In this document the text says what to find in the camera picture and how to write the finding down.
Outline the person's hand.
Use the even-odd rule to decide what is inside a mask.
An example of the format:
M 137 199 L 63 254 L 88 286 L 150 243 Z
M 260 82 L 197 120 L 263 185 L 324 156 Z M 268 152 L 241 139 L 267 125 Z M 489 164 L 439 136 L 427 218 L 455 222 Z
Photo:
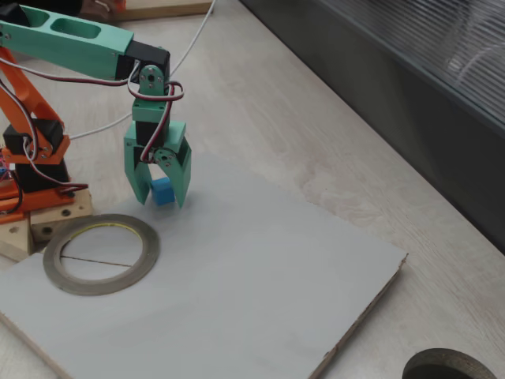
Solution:
M 117 7 L 114 1 L 107 0 L 83 0 L 79 15 L 94 19 L 109 19 L 116 13 Z

